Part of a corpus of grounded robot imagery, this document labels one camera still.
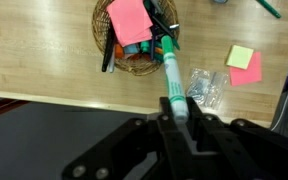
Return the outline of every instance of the wicker basket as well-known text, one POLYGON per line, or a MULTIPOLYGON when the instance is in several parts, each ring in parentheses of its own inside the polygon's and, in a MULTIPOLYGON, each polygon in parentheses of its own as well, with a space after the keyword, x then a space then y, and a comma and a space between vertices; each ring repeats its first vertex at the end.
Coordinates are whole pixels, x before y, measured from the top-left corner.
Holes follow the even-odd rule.
MULTIPOLYGON (((92 20, 92 30, 93 35, 97 44, 97 47, 104 54, 106 33, 110 23, 109 14, 106 11, 106 7, 112 2, 112 0, 99 0, 96 4, 93 20, 92 20)), ((176 7, 173 0, 160 0, 160 6, 164 10, 164 21, 171 24, 178 24, 178 17, 176 12, 176 7)), ((174 32, 176 39, 179 35, 179 30, 174 32)), ((115 66, 123 71, 128 71, 136 76, 143 76, 156 71, 161 63, 153 62, 147 60, 143 56, 138 54, 137 60, 132 59, 115 59, 115 66)))

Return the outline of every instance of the yellow sticky note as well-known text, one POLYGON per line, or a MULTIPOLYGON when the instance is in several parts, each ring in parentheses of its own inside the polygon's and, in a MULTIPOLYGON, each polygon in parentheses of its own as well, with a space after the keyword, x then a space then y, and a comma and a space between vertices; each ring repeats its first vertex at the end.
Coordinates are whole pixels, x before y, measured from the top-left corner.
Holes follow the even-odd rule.
POLYGON ((226 65, 241 69, 247 69, 253 52, 253 49, 233 45, 231 52, 228 56, 226 65))

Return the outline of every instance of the sticky note pad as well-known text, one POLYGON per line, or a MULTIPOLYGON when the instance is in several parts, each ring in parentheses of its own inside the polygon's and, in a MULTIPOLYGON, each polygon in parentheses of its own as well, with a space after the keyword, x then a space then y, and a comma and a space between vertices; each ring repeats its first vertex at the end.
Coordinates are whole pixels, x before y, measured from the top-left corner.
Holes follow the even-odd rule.
POLYGON ((152 39, 152 21, 143 0, 114 0, 106 8, 118 42, 123 46, 152 39))
POLYGON ((261 53, 252 55, 247 69, 230 67, 231 85, 238 86, 262 80, 261 53))
POLYGON ((253 49, 234 45, 230 51, 226 65, 247 69, 253 49))

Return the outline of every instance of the plastic bag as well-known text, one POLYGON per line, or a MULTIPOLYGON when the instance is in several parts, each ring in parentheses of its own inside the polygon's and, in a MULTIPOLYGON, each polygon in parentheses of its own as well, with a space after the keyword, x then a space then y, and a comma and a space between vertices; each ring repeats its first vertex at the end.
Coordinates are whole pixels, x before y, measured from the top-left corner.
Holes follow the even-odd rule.
POLYGON ((218 109, 227 79, 227 74, 193 69, 186 95, 192 97, 200 107, 218 109))

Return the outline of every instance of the wooden table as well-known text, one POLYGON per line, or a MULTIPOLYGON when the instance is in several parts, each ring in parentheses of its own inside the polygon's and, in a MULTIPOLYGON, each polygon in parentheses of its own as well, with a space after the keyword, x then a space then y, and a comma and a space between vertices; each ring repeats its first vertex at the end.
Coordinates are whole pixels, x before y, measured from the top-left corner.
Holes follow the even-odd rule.
MULTIPOLYGON (((288 1, 269 1, 276 19, 255 0, 176 1, 181 24, 177 52, 185 88, 191 68, 228 73, 231 45, 262 52, 263 81, 227 87, 217 111, 266 122, 274 115, 288 70, 288 1)), ((102 73, 91 18, 95 0, 0 0, 0 97, 152 113, 167 96, 164 68, 135 77, 102 73)))

